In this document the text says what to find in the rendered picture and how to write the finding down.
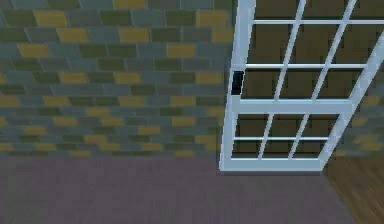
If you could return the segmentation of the white glazed room door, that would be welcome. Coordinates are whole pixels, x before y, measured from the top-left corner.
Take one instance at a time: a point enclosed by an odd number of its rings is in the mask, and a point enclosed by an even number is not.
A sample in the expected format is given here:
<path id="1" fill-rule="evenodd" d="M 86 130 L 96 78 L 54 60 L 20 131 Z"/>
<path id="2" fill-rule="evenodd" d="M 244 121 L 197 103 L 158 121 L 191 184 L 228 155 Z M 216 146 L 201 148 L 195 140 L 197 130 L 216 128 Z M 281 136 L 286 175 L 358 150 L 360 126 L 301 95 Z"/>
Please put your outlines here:
<path id="1" fill-rule="evenodd" d="M 327 164 L 337 143 L 342 137 L 348 123 L 351 121 L 358 104 L 362 101 L 364 94 L 372 80 L 378 73 L 384 61 L 384 32 L 378 37 L 376 44 L 368 60 L 364 64 L 334 64 L 332 62 L 344 31 L 349 25 L 384 25 L 384 20 L 375 19 L 356 21 L 351 18 L 357 0 L 348 0 L 343 17 L 338 20 L 304 20 L 302 18 L 307 0 L 299 0 L 295 18 L 293 20 L 260 20 L 254 17 L 257 0 L 238 0 L 236 11 L 235 33 L 233 39 L 232 58 L 230 63 L 230 74 L 222 143 L 219 160 L 219 170 L 222 172 L 252 171 L 252 172 L 320 172 Z M 247 62 L 252 27 L 255 25 L 290 25 L 291 34 L 287 43 L 284 60 L 280 64 L 249 64 Z M 338 27 L 330 50 L 323 63 L 292 64 L 290 57 L 299 31 L 302 25 L 336 25 Z M 310 69 L 320 71 L 320 76 L 313 93 L 309 99 L 282 99 L 284 78 L 288 69 Z M 232 95 L 232 77 L 234 71 L 245 71 L 248 69 L 278 69 L 279 79 L 271 99 L 243 99 L 240 95 Z M 318 97 L 324 83 L 327 72 L 330 69 L 359 69 L 361 74 L 357 79 L 350 95 L 346 99 L 320 99 Z M 260 143 L 258 152 L 253 158 L 234 158 L 233 145 L 236 141 L 243 139 L 235 135 L 238 116 L 241 114 L 267 115 L 268 120 L 263 135 L 256 140 Z M 273 118 L 276 114 L 301 114 L 303 119 L 297 134 L 290 138 L 291 150 L 285 158 L 265 158 L 263 156 L 265 146 L 273 138 L 269 135 Z M 297 146 L 306 138 L 302 135 L 305 126 L 312 114 L 336 114 L 338 116 L 331 133 L 321 140 L 325 143 L 320 154 L 316 158 L 296 158 L 294 156 Z"/>

